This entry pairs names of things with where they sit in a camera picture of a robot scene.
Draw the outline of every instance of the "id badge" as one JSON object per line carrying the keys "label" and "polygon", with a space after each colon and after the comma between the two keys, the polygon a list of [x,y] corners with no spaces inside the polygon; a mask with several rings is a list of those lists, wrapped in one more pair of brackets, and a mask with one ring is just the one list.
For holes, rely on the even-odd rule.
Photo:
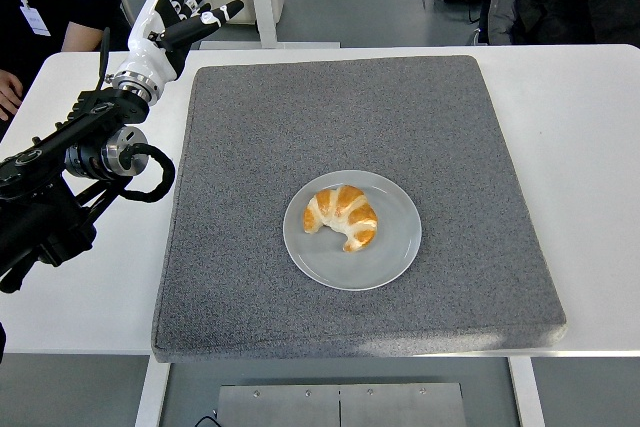
{"label": "id badge", "polygon": [[38,12],[38,9],[25,7],[23,5],[22,7],[20,7],[20,10],[22,11],[24,18],[27,19],[27,22],[29,22],[29,26],[31,26],[31,30],[33,30],[34,34],[46,35],[47,37],[51,37],[51,34],[49,33],[49,29],[47,29],[47,26],[45,25],[44,20],[42,20],[42,17],[40,16],[40,12]]}

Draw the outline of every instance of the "plate rim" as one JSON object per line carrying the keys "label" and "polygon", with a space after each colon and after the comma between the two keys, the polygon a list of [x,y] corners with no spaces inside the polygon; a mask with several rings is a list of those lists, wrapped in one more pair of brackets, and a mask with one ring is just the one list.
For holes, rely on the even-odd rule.
{"label": "plate rim", "polygon": [[[291,253],[291,248],[289,246],[289,243],[287,242],[287,235],[286,235],[286,231],[285,231],[285,225],[286,225],[286,220],[287,220],[289,211],[292,208],[291,206],[292,206],[293,201],[296,198],[296,196],[298,196],[310,184],[322,179],[323,177],[329,177],[329,176],[340,175],[340,174],[348,175],[350,173],[364,174],[364,175],[369,175],[369,176],[373,176],[373,177],[378,177],[378,178],[384,180],[385,182],[388,182],[388,183],[392,184],[393,186],[395,186],[409,200],[409,203],[411,204],[411,207],[412,207],[412,213],[415,213],[416,219],[418,221],[418,232],[417,232],[418,235],[417,236],[418,236],[419,240],[418,240],[418,243],[417,243],[417,245],[415,247],[415,252],[411,256],[411,260],[407,263],[407,265],[403,269],[401,269],[397,273],[397,275],[395,275],[394,277],[384,281],[381,284],[374,285],[374,286],[371,286],[371,287],[351,287],[351,288],[349,288],[349,287],[337,287],[335,285],[331,285],[329,283],[323,282],[323,280],[322,280],[322,278],[320,276],[317,276],[319,278],[316,278],[316,277],[312,276],[309,272],[304,270],[302,267],[300,267],[300,265],[298,265],[298,262],[296,262],[294,256]],[[384,285],[387,285],[387,284],[393,282],[398,277],[400,277],[402,274],[404,274],[407,271],[407,269],[413,264],[414,260],[416,259],[417,255],[418,255],[418,251],[420,250],[420,246],[422,245],[422,220],[420,219],[420,212],[418,212],[418,208],[416,207],[415,203],[413,202],[413,199],[409,196],[409,194],[407,194],[405,192],[405,190],[402,187],[400,187],[398,184],[396,184],[392,180],[388,179],[387,177],[385,177],[383,175],[377,174],[375,172],[370,172],[370,171],[367,171],[367,170],[344,169],[344,170],[336,170],[336,171],[333,171],[333,172],[327,172],[326,174],[319,175],[318,177],[315,177],[314,179],[312,179],[309,182],[307,182],[306,184],[304,184],[302,187],[300,187],[296,191],[296,193],[293,195],[293,197],[291,197],[291,200],[289,201],[289,204],[287,205],[287,208],[286,208],[285,213],[284,213],[284,217],[282,219],[282,237],[283,237],[283,240],[284,240],[285,247],[287,249],[287,253],[289,254],[289,258],[293,261],[295,266],[300,271],[302,271],[302,273],[304,273],[307,277],[309,277],[310,279],[318,282],[321,285],[324,285],[325,287],[329,287],[329,288],[332,288],[332,289],[350,291],[350,292],[363,292],[363,291],[367,291],[367,290],[377,289],[379,287],[382,287]]]}

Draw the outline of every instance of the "croissant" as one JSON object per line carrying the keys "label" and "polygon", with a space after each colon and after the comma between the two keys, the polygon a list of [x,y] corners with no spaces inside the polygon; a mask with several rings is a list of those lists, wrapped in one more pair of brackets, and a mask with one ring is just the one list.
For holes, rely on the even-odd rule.
{"label": "croissant", "polygon": [[364,192],[351,185],[342,185],[314,195],[304,211],[303,224],[308,234],[316,233],[323,225],[346,234],[347,241],[342,250],[356,252],[375,237],[378,217]]}

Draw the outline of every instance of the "robotic arm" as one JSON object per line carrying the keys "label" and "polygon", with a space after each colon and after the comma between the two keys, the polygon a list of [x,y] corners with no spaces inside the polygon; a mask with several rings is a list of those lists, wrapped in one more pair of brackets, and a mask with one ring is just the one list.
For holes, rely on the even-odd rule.
{"label": "robotic arm", "polygon": [[[36,260],[59,266],[91,249],[94,222],[118,196],[156,202],[169,192],[173,163],[128,124],[142,123],[165,85],[180,77],[191,44],[244,6],[234,0],[212,11],[203,1],[147,0],[117,72],[106,76],[108,40],[103,41],[96,89],[80,94],[56,132],[34,138],[33,147],[0,163],[1,291],[18,290]],[[105,79],[112,87],[100,90]],[[163,169],[160,184],[149,193],[125,190],[149,156]],[[96,182],[74,195],[64,170]]]}

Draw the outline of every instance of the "gray foam pad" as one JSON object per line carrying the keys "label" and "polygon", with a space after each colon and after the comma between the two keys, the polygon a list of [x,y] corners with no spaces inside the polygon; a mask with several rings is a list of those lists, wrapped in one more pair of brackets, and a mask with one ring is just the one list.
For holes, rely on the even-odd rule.
{"label": "gray foam pad", "polygon": [[[564,334],[473,58],[207,67],[189,109],[159,361],[529,348]],[[409,269],[361,292],[311,280],[282,235],[296,192],[348,169],[397,183],[422,222]]]}

